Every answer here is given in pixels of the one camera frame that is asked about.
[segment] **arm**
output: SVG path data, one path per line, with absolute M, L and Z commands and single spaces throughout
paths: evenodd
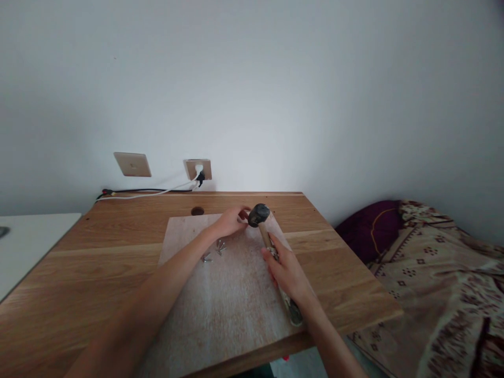
M 365 378 L 366 374 L 329 321 L 317 296 L 292 251 L 270 234 L 278 251 L 280 263 L 263 248 L 262 255 L 275 285 L 280 287 L 299 306 L 325 370 L 329 377 Z
M 130 376 L 173 307 L 203 253 L 217 239 L 244 230 L 246 206 L 233 207 L 165 262 L 112 317 L 68 371 L 67 378 Z

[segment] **hammer head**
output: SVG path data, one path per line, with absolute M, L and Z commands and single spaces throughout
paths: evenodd
M 259 227 L 259 223 L 264 222 L 269 216 L 269 207 L 265 204 L 257 204 L 248 215 L 248 224 L 252 227 Z

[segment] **hand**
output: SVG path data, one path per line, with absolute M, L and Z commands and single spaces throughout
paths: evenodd
M 317 296 L 313 292 L 295 254 L 288 250 L 272 233 L 269 233 L 269 237 L 278 252 L 280 260 L 280 263 L 277 262 L 266 248 L 261 249 L 262 257 L 268 264 L 271 278 L 275 286 L 280 285 L 282 290 L 297 303 L 303 312 L 303 310 L 310 307 L 313 300 L 318 302 Z
M 237 231 L 243 231 L 248 226 L 248 214 L 245 210 L 250 211 L 248 206 L 235 206 L 224 211 L 220 218 L 209 228 L 212 230 L 216 239 L 234 234 Z

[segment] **hammer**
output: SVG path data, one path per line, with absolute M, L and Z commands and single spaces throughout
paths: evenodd
M 278 257 L 278 252 L 271 243 L 271 239 L 269 238 L 268 232 L 266 231 L 266 225 L 264 224 L 269 214 L 270 210 L 268 206 L 266 206 L 265 204 L 257 204 L 248 215 L 248 224 L 254 228 L 259 227 L 266 248 L 271 252 L 273 258 L 276 261 L 279 261 L 280 258 Z M 287 311 L 289 312 L 290 323 L 295 327 L 299 327 L 303 324 L 303 315 L 301 315 L 301 311 L 299 310 L 298 305 L 287 294 L 285 294 L 280 286 L 278 287 L 278 290 L 280 290 L 282 300 Z

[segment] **patterned blanket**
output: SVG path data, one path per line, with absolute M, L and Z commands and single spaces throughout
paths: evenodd
M 404 316 L 350 335 L 388 375 L 504 376 L 504 248 L 402 201 L 399 238 L 369 268 Z

